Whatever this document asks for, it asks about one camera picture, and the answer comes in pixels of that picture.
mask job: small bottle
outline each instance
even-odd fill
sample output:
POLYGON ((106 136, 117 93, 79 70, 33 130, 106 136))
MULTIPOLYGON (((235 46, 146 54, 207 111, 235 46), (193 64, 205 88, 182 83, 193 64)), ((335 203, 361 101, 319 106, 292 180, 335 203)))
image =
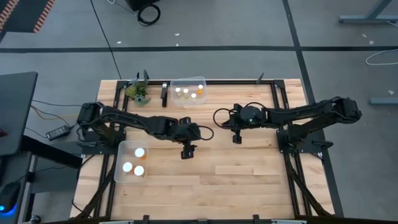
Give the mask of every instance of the small bottle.
POLYGON ((181 97, 181 89, 179 87, 175 89, 175 93, 177 94, 178 97, 181 97))
POLYGON ((130 173, 132 171, 132 163, 131 162, 126 162, 123 164, 123 171, 125 173, 130 173))
POLYGON ((142 166, 136 166, 136 168, 134 168, 134 174, 137 176, 144 175, 144 168, 142 166))
POLYGON ((189 90, 187 88, 185 88, 183 92, 184 92, 184 96, 186 98, 188 98, 189 97, 189 94, 188 94, 189 90))
POLYGON ((136 155, 136 157, 141 158, 141 159, 145 159, 147 157, 147 155, 145 154, 145 149, 143 149, 143 148, 137 148, 134 151, 134 155, 136 155))
POLYGON ((203 85, 198 85, 198 94, 201 95, 203 93, 203 85))

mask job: metal frame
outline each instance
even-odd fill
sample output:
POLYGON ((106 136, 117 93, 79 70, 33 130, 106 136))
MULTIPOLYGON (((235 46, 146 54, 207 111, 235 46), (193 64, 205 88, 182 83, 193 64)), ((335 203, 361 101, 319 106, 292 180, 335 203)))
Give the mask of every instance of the metal frame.
MULTIPOLYGON (((171 80, 149 80, 148 85, 159 85, 162 86, 163 83, 170 83, 171 80)), ((118 84, 116 85, 116 93, 115 93, 115 99, 114 99, 114 107, 117 108, 118 107, 118 102, 119 102, 119 96, 121 93, 121 88, 126 86, 128 83, 128 81, 125 80, 120 80, 118 81, 118 84)), ((289 108, 289 102, 287 100, 287 94, 286 94, 286 89, 285 89, 285 83, 283 80, 207 80, 206 81, 207 85, 269 85, 271 88, 271 92, 272 92, 272 99, 274 102, 274 106, 275 108, 280 108, 279 105, 279 100, 278 100, 278 96, 277 96, 277 89, 280 89, 280 94, 282 96, 282 101, 284 104, 284 108, 289 108)), ((127 110, 127 104, 128 104, 128 97, 124 97, 124 101, 123 101, 123 110, 126 111, 127 110)), ((119 131, 123 131, 124 126, 119 127, 119 131)), ((116 164, 116 156, 114 156, 114 161, 113 161, 113 166, 116 164)), ((283 154, 281 155, 284 157, 285 160, 285 166, 286 169, 288 168, 289 164, 291 165, 291 161, 290 161, 290 155, 289 154, 283 154)), ((304 174, 303 174, 303 168, 302 168, 302 163, 301 163, 301 159, 300 159, 300 154, 295 154, 294 155, 294 159, 295 159, 295 163, 296 163, 296 170, 297 170, 297 175, 300 178, 300 180, 302 181, 302 183, 305 185, 305 178, 304 178, 304 174)), ((323 165, 325 168, 325 175, 327 174, 333 174, 333 171, 331 170, 331 163, 327 162, 325 163, 325 158, 322 160, 323 161, 323 165)), ((109 163, 109 156, 108 155, 104 155, 104 162, 103 162, 103 168, 101 169, 101 174, 100 176, 105 177, 106 173, 107 173, 107 167, 108 167, 108 163, 109 163)), ((289 175, 289 173, 287 172, 287 178, 288 178, 288 183, 289 183, 289 191, 290 191, 290 196, 291 196, 291 200, 292 200, 292 209, 294 211, 294 215, 295 217, 299 217, 300 216, 300 210, 299 210, 299 203, 298 203, 298 198, 297 198, 297 192, 295 189, 295 181, 293 180, 293 178, 291 178, 291 176, 289 175)), ((114 198, 114 188, 115 188, 115 182, 114 180, 111 181, 110 183, 110 187, 109 187, 109 194, 108 194, 108 201, 106 204, 106 214, 105 217, 111 217, 111 212, 112 212, 112 206, 113 206, 113 198, 114 198)), ((330 191, 331 193, 331 198, 333 201, 333 206, 335 206, 336 203, 340 203, 340 198, 338 197, 338 195, 335 195, 332 191, 330 191)), ((310 203, 308 202, 308 198, 303 195, 303 204, 304 204, 304 208, 305 208, 305 214, 306 216, 312 216, 312 211, 311 211, 311 206, 310 203)), ((94 212, 93 217, 97 218, 99 217, 99 211, 101 208, 101 200, 97 203, 96 207, 95 207, 95 211, 98 212, 94 212)), ((271 222, 271 220, 261 220, 259 218, 255 218, 256 221, 259 222, 271 222)), ((134 223, 139 223, 141 222, 141 220, 134 220, 134 223)), ((193 223, 198 223, 198 220, 156 220, 156 221, 150 221, 151 223, 186 223, 186 222, 193 222, 193 223)), ((227 222, 227 223, 253 223, 253 220, 211 220, 211 222, 227 222)))
POLYGON ((345 22, 397 22, 398 16, 385 16, 380 13, 392 2, 392 0, 379 0, 365 16, 340 16, 339 23, 345 22))

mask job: wooden tabletop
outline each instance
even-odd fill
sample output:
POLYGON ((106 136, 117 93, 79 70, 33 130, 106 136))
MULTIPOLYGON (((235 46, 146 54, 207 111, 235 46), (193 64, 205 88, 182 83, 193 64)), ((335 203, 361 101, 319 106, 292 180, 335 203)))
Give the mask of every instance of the wooden tabletop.
MULTIPOLYGON (((98 101, 112 106, 116 82, 101 82, 98 101)), ((285 85, 291 108, 306 105, 300 80, 285 80, 285 85)), ((182 145, 126 128, 127 140, 148 140, 147 178, 141 184, 116 184, 113 220, 142 220, 143 215, 150 215, 151 220, 252 219, 254 214, 260 218, 294 217, 275 129, 244 130, 241 133, 243 142, 239 145, 232 143, 234 133, 218 128, 212 120, 215 110, 231 109, 234 103, 245 105, 257 101, 273 108, 269 85, 208 85, 207 88, 208 99, 197 106, 176 107, 169 94, 168 105, 163 108, 161 86, 149 87, 147 92, 152 99, 148 105, 139 107, 129 102, 127 111, 130 113, 177 119, 189 116, 192 122, 211 127, 215 136, 210 141, 193 142, 198 146, 195 157, 183 161, 180 158, 182 145)), ((220 112, 216 119, 222 123, 228 119, 228 114, 220 112)), ((209 135, 209 131, 202 131, 204 138, 209 135)), ((301 154, 301 159, 307 187, 325 210, 333 213, 321 160, 311 154, 301 154)), ((75 204, 80 208, 84 208, 98 188, 102 161, 103 156, 97 155, 80 171, 75 194, 75 204)), ((296 189, 303 213, 301 194, 296 189)), ((105 192, 102 215, 107 199, 108 192, 105 192)), ((77 214, 79 211, 72 208, 71 217, 77 214)))

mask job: blue light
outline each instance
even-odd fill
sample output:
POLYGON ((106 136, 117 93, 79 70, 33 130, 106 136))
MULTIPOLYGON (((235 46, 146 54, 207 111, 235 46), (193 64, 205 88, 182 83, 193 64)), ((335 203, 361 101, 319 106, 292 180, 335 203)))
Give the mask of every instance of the blue light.
POLYGON ((10 216, 13 216, 13 215, 15 214, 16 210, 17 210, 17 204, 15 204, 15 205, 14 205, 14 208, 12 208, 12 209, 11 209, 9 212, 7 212, 7 213, 1 213, 1 212, 0 212, 0 218, 2 218, 2 217, 10 217, 10 216))

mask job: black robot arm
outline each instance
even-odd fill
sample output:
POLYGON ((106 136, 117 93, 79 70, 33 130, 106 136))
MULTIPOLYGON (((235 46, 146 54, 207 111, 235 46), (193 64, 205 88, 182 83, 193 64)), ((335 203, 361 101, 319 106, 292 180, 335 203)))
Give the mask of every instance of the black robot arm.
POLYGON ((182 159, 193 158, 196 146, 191 145, 191 141, 203 139, 200 134, 201 126, 191 123, 189 117, 180 120, 166 116, 151 116, 147 118, 138 114, 119 111, 110 106, 104 106, 99 102, 83 104, 77 119, 83 136, 88 131, 93 130, 99 135, 101 142, 105 142, 110 147, 116 147, 124 138, 120 135, 120 132, 105 125, 105 123, 111 121, 142 129, 147 134, 160 140, 183 144, 182 159))
POLYGON ((292 124, 288 127, 288 142, 297 144, 308 134, 323 129, 335 123, 351 124, 361 117, 356 102, 349 98, 334 97, 307 106, 292 109, 266 108, 260 103, 249 103, 246 106, 234 104, 232 110, 218 109, 213 115, 213 121, 223 129, 230 129, 235 133, 233 142, 242 143, 240 132, 243 129, 253 128, 280 128, 293 121, 313 118, 304 124, 292 124), (261 109, 251 105, 260 105, 261 109), (217 124, 215 115, 220 110, 227 110, 229 120, 222 125, 217 124))

